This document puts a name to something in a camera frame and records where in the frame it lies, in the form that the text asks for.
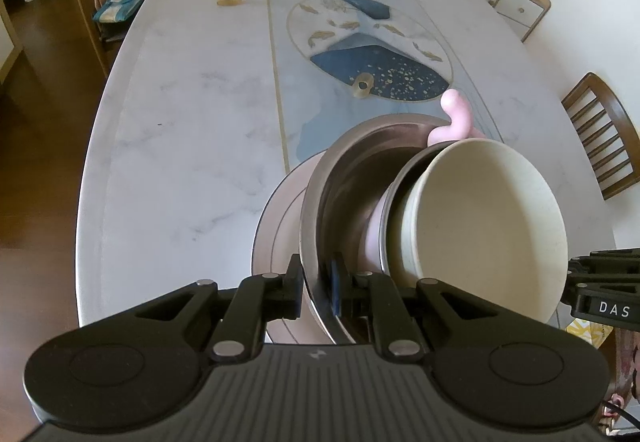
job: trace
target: oval dining table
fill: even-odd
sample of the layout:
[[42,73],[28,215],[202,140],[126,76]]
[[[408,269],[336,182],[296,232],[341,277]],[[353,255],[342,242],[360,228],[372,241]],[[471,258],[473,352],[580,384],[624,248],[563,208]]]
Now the oval dining table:
[[[374,86],[357,98],[365,70]],[[80,324],[201,278],[237,286],[251,274],[260,214],[291,169],[368,118],[446,117],[437,96],[447,85],[467,96],[476,127],[545,177],[569,256],[614,248],[558,96],[485,0],[145,0],[84,166]]]

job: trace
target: chair slat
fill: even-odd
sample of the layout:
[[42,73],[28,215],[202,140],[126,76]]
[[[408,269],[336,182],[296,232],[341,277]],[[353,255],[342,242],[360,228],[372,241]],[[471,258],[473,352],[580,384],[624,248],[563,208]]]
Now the chair slat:
[[591,133],[583,142],[582,145],[586,148],[590,145],[594,140],[603,135],[611,126],[613,126],[613,121],[610,120],[607,124],[605,124],[602,128],[599,128],[595,132]]
[[609,162],[611,162],[613,159],[615,159],[620,153],[622,153],[623,151],[625,151],[625,147],[624,146],[620,146],[616,151],[614,151],[613,153],[609,153],[606,157],[601,158],[599,161],[597,161],[595,164],[592,164],[593,166],[593,170],[597,171],[599,170],[601,167],[606,166]]
[[588,159],[591,160],[599,153],[604,152],[618,139],[622,141],[622,146],[620,148],[617,148],[616,151],[608,154],[606,157],[600,159],[591,166],[594,173],[605,167],[618,155],[622,154],[622,152],[626,152],[627,155],[626,160],[615,165],[600,176],[596,175],[598,183],[605,181],[612,175],[615,175],[623,167],[630,164],[633,170],[633,173],[622,177],[620,180],[602,189],[602,196],[604,196],[604,199],[606,200],[640,181],[640,137],[638,137],[636,127],[631,122],[631,119],[622,107],[622,104],[620,104],[616,95],[613,93],[613,90],[593,72],[588,72],[580,82],[574,86],[574,88],[562,100],[562,106],[564,106],[565,110],[569,111],[569,109],[574,104],[577,104],[582,100],[589,91],[593,93],[595,99],[591,100],[583,108],[578,110],[576,114],[571,117],[571,122],[575,124],[581,117],[584,117],[588,111],[595,108],[598,102],[602,104],[603,110],[578,127],[576,130],[578,137],[585,133],[605,115],[609,117],[609,121],[595,132],[591,133],[587,138],[580,138],[585,150],[588,145],[594,142],[597,138],[603,136],[611,127],[616,130],[616,135],[608,138],[604,143],[591,149],[591,151],[587,151]]
[[612,167],[609,170],[606,170],[602,175],[600,175],[597,180],[598,180],[598,184],[601,183],[602,181],[606,180],[607,178],[609,178],[611,175],[615,175],[618,171],[620,171],[623,167],[627,166],[631,164],[631,161],[626,158],[624,159],[620,164],[616,164],[614,167]]
[[605,151],[609,146],[611,146],[614,142],[616,142],[618,139],[620,138],[620,136],[616,133],[616,135],[609,137],[606,141],[604,141],[601,145],[596,146],[595,148],[593,148],[590,152],[587,153],[587,157],[589,157],[589,160],[591,160],[593,157],[595,157],[597,154],[602,153],[603,151]]
[[576,122],[578,120],[580,120],[582,117],[584,117],[584,115],[592,110],[596,104],[598,104],[600,101],[598,99],[593,99],[593,101],[588,102],[587,104],[584,105],[584,108],[581,108],[580,110],[578,110],[577,112],[575,112],[575,115],[571,118],[571,122]]
[[593,126],[596,122],[598,122],[601,118],[603,118],[605,115],[607,115],[607,112],[605,110],[599,111],[597,114],[591,117],[587,122],[585,122],[580,128],[578,128],[575,131],[578,132],[578,135],[582,135],[591,126]]

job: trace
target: white ceramic bowl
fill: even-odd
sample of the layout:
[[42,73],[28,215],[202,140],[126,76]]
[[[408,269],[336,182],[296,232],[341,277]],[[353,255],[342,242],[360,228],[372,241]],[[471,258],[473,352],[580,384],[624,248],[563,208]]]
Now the white ceramic bowl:
[[509,146],[484,138],[444,149],[389,223],[392,277],[437,278],[542,322],[564,289],[567,242],[542,175]]

